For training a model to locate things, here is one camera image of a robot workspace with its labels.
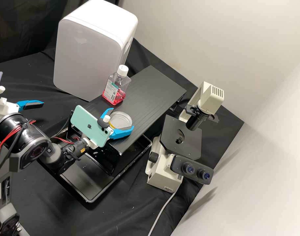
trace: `white wall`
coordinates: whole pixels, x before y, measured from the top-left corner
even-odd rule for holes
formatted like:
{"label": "white wall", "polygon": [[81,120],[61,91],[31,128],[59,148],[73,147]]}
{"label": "white wall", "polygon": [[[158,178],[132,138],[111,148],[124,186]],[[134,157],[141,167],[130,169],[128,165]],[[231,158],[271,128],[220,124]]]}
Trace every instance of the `white wall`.
{"label": "white wall", "polygon": [[300,0],[121,0],[135,38],[195,85],[225,91],[248,121],[300,63]]}
{"label": "white wall", "polygon": [[300,0],[121,4],[141,44],[246,121],[172,235],[300,235]]}
{"label": "white wall", "polygon": [[300,235],[300,66],[250,124],[172,236]]}

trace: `vent grille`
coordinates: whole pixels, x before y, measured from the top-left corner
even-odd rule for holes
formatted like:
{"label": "vent grille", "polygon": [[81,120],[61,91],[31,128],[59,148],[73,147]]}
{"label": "vent grille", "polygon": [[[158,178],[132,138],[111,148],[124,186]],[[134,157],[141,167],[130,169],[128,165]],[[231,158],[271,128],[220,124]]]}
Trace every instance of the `vent grille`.
{"label": "vent grille", "polygon": [[220,88],[212,86],[212,93],[223,98],[223,90]]}

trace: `pink liquid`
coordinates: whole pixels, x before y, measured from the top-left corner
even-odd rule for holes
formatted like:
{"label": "pink liquid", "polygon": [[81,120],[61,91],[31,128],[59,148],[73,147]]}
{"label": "pink liquid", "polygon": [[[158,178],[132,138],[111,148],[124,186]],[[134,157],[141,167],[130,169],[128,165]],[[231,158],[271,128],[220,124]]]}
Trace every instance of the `pink liquid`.
{"label": "pink liquid", "polygon": [[117,93],[116,93],[116,96],[115,96],[115,99],[113,102],[111,102],[110,100],[108,100],[106,97],[104,97],[104,91],[103,91],[103,94],[102,94],[103,98],[105,98],[108,102],[110,102],[112,105],[116,105],[118,103],[120,103],[122,100],[124,100],[125,96],[126,96],[126,93],[123,92],[120,88],[118,89]]}

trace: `white bottle cap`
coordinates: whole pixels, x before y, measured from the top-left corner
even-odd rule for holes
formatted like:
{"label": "white bottle cap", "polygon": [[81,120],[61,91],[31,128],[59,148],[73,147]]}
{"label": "white bottle cap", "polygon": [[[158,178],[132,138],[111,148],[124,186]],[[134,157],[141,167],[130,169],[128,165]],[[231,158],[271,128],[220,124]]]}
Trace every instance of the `white bottle cap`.
{"label": "white bottle cap", "polygon": [[111,117],[109,115],[105,115],[104,118],[103,118],[103,121],[105,123],[108,123],[110,121]]}
{"label": "white bottle cap", "polygon": [[127,76],[128,73],[128,67],[125,65],[119,65],[118,70],[117,70],[117,74],[119,74],[120,76]]}
{"label": "white bottle cap", "polygon": [[6,90],[6,88],[5,87],[3,87],[3,86],[0,86],[0,94],[2,94],[4,91]]}

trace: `white container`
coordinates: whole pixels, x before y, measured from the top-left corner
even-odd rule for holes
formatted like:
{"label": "white container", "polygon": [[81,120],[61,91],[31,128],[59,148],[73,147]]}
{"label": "white container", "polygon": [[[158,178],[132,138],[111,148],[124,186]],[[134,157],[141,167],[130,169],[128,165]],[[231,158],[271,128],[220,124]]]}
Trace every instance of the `white container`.
{"label": "white container", "polygon": [[91,101],[100,96],[108,76],[125,64],[137,17],[104,0],[90,0],[58,26],[54,84]]}

